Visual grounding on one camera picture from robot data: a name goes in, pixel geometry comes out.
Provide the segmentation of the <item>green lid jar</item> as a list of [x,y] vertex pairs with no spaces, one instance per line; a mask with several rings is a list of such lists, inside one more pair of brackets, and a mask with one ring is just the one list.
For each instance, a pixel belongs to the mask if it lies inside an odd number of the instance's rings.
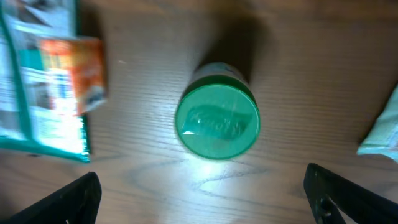
[[198,68],[178,103],[175,131],[192,153],[211,160],[238,157],[261,132],[261,115],[247,81],[222,62]]

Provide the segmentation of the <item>light teal wipes pack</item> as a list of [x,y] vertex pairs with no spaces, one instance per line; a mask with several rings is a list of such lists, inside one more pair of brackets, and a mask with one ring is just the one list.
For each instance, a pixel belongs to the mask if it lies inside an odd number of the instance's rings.
[[357,154],[380,154],[397,162],[397,86]]

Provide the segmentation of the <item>small orange white carton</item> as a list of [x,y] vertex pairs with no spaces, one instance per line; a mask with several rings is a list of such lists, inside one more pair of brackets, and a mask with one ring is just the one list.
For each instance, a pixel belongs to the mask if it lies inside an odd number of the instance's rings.
[[53,110],[62,115],[79,116],[106,101],[101,40],[47,38],[41,39],[39,46]]

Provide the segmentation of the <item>green white packet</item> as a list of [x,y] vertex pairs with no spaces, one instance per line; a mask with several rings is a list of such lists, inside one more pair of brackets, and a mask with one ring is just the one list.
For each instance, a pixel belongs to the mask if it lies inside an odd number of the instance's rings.
[[68,114],[71,80],[46,70],[40,42],[80,34],[78,1],[1,1],[1,148],[90,161],[86,116]]

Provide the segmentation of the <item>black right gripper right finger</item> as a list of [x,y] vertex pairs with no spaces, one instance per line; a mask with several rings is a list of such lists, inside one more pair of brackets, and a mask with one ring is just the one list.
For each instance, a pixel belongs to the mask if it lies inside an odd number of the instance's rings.
[[315,163],[303,180],[317,223],[344,223],[341,212],[356,223],[397,223],[397,204]]

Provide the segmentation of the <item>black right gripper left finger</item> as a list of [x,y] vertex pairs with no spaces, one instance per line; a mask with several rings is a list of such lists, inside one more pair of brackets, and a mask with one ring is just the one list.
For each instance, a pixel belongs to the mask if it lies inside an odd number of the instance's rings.
[[88,172],[1,224],[94,224],[101,196],[99,177]]

